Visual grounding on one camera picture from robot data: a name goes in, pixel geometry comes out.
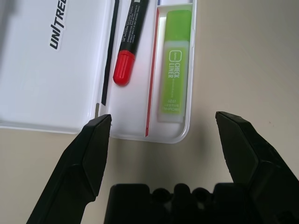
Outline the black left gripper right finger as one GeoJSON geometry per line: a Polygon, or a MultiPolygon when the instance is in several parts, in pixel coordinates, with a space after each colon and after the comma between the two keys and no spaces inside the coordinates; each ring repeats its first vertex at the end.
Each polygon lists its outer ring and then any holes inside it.
{"type": "Polygon", "coordinates": [[[299,181],[276,149],[240,116],[215,115],[226,165],[265,224],[299,222],[299,181]]]}

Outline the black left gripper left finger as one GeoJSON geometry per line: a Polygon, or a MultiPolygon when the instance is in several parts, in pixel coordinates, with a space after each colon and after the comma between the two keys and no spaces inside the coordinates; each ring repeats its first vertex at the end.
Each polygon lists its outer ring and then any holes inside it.
{"type": "Polygon", "coordinates": [[[64,150],[29,219],[29,224],[79,224],[99,195],[112,117],[90,120],[64,150]]]}

